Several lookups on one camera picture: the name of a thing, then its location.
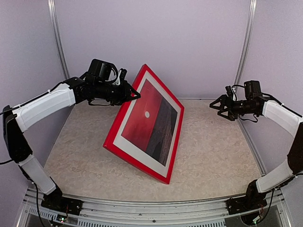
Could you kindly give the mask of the red and black photo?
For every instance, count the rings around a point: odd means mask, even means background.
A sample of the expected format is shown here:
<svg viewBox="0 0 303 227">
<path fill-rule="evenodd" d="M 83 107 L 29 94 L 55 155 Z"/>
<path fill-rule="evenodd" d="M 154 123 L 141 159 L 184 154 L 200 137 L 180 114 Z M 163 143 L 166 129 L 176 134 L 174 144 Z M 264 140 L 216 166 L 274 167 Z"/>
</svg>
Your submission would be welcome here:
<svg viewBox="0 0 303 227">
<path fill-rule="evenodd" d="M 166 165 L 178 112 L 148 80 L 140 91 L 122 137 Z"/>
</svg>

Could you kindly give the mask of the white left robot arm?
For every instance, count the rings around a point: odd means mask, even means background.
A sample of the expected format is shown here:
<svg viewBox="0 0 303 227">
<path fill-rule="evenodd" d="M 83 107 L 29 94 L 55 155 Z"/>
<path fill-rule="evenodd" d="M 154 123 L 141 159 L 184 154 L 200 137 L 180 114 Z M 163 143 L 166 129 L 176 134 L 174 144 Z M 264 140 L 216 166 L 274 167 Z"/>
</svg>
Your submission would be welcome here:
<svg viewBox="0 0 303 227">
<path fill-rule="evenodd" d="M 108 105 L 122 105 L 140 97 L 135 88 L 126 80 L 120 82 L 88 82 L 73 77 L 57 84 L 45 93 L 14 107 L 3 109 L 3 136 L 10 159 L 15 162 L 23 175 L 46 197 L 56 210 L 66 206 L 60 187 L 46 173 L 43 164 L 35 157 L 32 145 L 38 125 L 49 116 L 69 109 L 83 101 L 90 105 L 95 99 L 103 99 Z"/>
</svg>

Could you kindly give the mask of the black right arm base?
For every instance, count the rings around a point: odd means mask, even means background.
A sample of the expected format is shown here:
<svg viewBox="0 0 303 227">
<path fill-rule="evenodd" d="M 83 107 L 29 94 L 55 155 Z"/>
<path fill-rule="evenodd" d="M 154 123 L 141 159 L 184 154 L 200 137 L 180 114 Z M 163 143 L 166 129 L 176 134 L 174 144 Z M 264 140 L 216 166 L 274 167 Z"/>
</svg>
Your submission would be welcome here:
<svg viewBox="0 0 303 227">
<path fill-rule="evenodd" d="M 238 214 L 250 210 L 261 208 L 261 206 L 267 206 L 265 199 L 267 193 L 259 193 L 256 180 L 249 183 L 246 193 L 242 197 L 229 198 L 226 201 L 226 206 L 229 215 Z"/>
</svg>

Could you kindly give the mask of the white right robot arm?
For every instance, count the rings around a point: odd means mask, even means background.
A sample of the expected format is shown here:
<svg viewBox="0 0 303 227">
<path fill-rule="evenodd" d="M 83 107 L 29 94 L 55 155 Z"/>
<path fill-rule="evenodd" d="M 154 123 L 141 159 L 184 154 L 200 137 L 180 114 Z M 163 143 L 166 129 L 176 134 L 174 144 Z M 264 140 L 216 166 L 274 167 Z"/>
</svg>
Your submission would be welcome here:
<svg viewBox="0 0 303 227">
<path fill-rule="evenodd" d="M 227 120 L 235 121 L 241 116 L 252 114 L 263 116 L 283 128 L 292 139 L 285 160 L 263 177 L 252 182 L 251 192 L 242 199 L 242 206 L 252 210 L 261 201 L 261 194 L 281 186 L 303 171 L 303 117 L 287 108 L 272 95 L 251 93 L 245 100 L 236 100 L 235 95 L 221 95 L 210 104 L 217 114 Z"/>
</svg>

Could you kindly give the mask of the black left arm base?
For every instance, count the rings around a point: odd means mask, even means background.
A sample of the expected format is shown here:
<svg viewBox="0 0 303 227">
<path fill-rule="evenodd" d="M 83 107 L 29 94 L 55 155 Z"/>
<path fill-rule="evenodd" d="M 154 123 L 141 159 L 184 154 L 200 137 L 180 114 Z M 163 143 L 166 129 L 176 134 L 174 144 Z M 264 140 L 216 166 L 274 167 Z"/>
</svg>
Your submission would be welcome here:
<svg viewBox="0 0 303 227">
<path fill-rule="evenodd" d="M 49 195 L 44 194 L 41 206 L 65 214 L 79 215 L 83 201 L 64 197 L 62 191 L 56 188 Z"/>
</svg>

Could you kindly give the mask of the right aluminium corner post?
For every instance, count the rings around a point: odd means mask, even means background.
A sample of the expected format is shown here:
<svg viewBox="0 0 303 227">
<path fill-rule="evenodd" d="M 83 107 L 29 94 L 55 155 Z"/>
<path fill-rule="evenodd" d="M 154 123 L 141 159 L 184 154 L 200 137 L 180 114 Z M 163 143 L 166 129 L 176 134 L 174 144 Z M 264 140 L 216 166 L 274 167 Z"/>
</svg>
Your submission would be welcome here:
<svg viewBox="0 0 303 227">
<path fill-rule="evenodd" d="M 250 46 L 250 40 L 252 36 L 252 31 L 253 31 L 253 25 L 254 25 L 254 20 L 255 20 L 255 14 L 256 14 L 256 9 L 257 9 L 257 0 L 251 0 L 250 1 L 250 6 L 249 6 L 249 13 L 248 13 L 248 20 L 246 24 L 246 30 L 245 30 L 245 35 L 244 35 L 244 42 L 242 46 L 242 51 L 240 55 L 240 61 L 238 64 L 237 72 L 236 72 L 236 78 L 234 83 L 239 84 L 241 81 L 241 77 L 244 71 L 245 67 L 245 62 L 246 58 L 249 52 L 249 46 Z"/>
</svg>

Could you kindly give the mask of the aluminium corner post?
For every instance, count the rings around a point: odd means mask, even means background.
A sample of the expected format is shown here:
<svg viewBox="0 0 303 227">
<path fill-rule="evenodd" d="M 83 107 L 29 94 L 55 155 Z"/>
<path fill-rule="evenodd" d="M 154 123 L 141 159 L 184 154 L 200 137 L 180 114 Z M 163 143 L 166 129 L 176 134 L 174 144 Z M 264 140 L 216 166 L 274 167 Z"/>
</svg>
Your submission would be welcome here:
<svg viewBox="0 0 303 227">
<path fill-rule="evenodd" d="M 234 83 L 239 84 L 241 81 L 241 77 L 244 71 L 245 67 L 245 62 L 246 58 L 249 52 L 249 46 L 250 46 L 250 40 L 252 36 L 252 31 L 253 31 L 253 25 L 254 25 L 254 20 L 255 20 L 255 14 L 256 14 L 256 9 L 257 9 L 257 0 L 251 0 L 250 1 L 250 6 L 249 6 L 249 13 L 248 13 L 248 20 L 246 24 L 246 30 L 245 30 L 245 35 L 244 35 L 244 42 L 242 46 L 242 51 L 240 55 L 240 61 L 238 64 L 237 72 L 236 72 L 236 78 Z"/>
<path fill-rule="evenodd" d="M 67 63 L 66 63 L 64 50 L 63 50 L 63 45 L 62 45 L 62 41 L 61 41 L 61 34 L 60 34 L 60 28 L 59 28 L 59 23 L 58 23 L 58 17 L 57 17 L 57 14 L 56 14 L 55 1 L 54 0 L 48 0 L 47 4 L 48 4 L 50 20 L 51 20 L 51 24 L 52 24 L 52 28 L 53 28 L 53 34 L 54 34 L 54 38 L 55 38 L 56 49 L 57 49 L 57 52 L 58 52 L 62 72 L 63 72 L 64 78 L 69 79 L 70 74 L 69 74 L 69 70 L 68 70 L 68 66 L 67 66 Z"/>
</svg>

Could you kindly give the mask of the aluminium front rail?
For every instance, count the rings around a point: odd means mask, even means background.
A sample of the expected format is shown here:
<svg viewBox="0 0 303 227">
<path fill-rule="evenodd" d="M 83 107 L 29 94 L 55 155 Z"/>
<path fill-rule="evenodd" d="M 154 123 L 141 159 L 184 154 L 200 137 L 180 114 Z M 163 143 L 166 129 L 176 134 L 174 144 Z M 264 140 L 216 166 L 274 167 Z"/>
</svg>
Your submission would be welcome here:
<svg viewBox="0 0 303 227">
<path fill-rule="evenodd" d="M 39 227 L 42 218 L 45 226 L 53 222 L 58 227 L 243 227 L 242 218 L 255 213 L 247 211 L 230 215 L 227 197 L 195 201 L 135 202 L 111 201 L 67 194 L 67 198 L 83 202 L 79 215 L 68 215 L 67 221 L 58 219 L 62 212 L 37 208 L 42 193 L 28 188 L 16 227 Z"/>
</svg>

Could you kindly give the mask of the left aluminium corner post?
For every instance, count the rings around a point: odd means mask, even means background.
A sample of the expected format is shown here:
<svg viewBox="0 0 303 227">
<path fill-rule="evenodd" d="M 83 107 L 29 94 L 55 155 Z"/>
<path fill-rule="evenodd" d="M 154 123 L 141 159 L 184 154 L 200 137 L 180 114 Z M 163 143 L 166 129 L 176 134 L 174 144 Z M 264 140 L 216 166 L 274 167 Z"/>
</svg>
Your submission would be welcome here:
<svg viewBox="0 0 303 227">
<path fill-rule="evenodd" d="M 52 28 L 53 28 L 53 34 L 54 34 L 54 38 L 55 38 L 56 49 L 57 49 L 57 52 L 58 52 L 62 72 L 63 72 L 64 78 L 69 79 L 70 74 L 69 74 L 69 70 L 68 70 L 68 66 L 67 66 L 67 63 L 66 63 L 64 50 L 63 50 L 63 45 L 62 45 L 62 41 L 61 41 L 61 34 L 60 34 L 60 28 L 59 28 L 59 23 L 58 23 L 58 17 L 57 17 L 57 14 L 56 14 L 55 1 L 54 0 L 48 0 L 47 4 L 48 4 L 50 20 L 51 20 L 51 24 L 52 24 Z"/>
</svg>

